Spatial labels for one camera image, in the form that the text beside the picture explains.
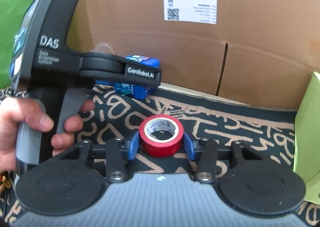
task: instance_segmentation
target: qr code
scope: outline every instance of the qr code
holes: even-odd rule
[[[179,9],[168,9],[168,20],[179,20]]]

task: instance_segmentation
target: patterned carpet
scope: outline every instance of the patterned carpet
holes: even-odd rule
[[[0,99],[9,93],[9,89],[1,90]],[[233,141],[244,141],[281,165],[292,168],[295,112],[237,106],[160,89],[145,101],[138,101],[102,85],[96,85],[89,92],[89,98],[95,102],[96,108],[81,114],[84,128],[76,134],[78,142],[90,139],[104,144],[107,139],[125,137],[138,129],[146,117],[162,113],[175,116],[198,138],[209,137],[227,146]],[[129,174],[138,171],[193,173],[196,167],[196,163],[188,161],[182,148],[168,158],[153,158],[140,149],[135,161],[127,165],[127,170]],[[217,177],[221,177],[227,171],[228,163],[219,161],[218,167]],[[1,210],[3,198],[4,195],[0,198]],[[317,215],[319,209],[318,205],[304,202],[298,214],[308,224],[315,225],[320,220],[320,214]],[[22,214],[12,189],[6,212],[7,223],[12,223]]]

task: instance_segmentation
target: gray ribbed surface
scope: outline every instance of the gray ribbed surface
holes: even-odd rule
[[[221,201],[212,186],[197,184],[190,180],[187,174],[135,174],[134,178],[126,183],[111,185],[94,206],[81,213],[64,217],[26,213],[12,226],[306,227],[307,225],[296,215],[266,220],[238,213]]]

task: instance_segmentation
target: roll of tape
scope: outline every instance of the roll of tape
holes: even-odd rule
[[[166,140],[158,140],[151,136],[151,134],[159,130],[171,133],[172,137]],[[174,117],[153,115],[141,123],[139,133],[142,148],[153,157],[164,158],[173,155],[181,147],[183,126]]]

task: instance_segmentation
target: tape roll inner core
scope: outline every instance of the tape roll inner core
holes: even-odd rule
[[[151,136],[151,134],[159,130],[169,132],[170,134],[172,134],[172,137],[166,140],[158,140],[158,139],[155,139],[153,136]],[[160,117],[160,118],[154,118],[148,121],[144,128],[144,133],[148,139],[154,142],[167,143],[174,140],[177,137],[179,133],[179,128],[178,128],[178,125],[173,120],[165,117],[162,117],[162,118]]]

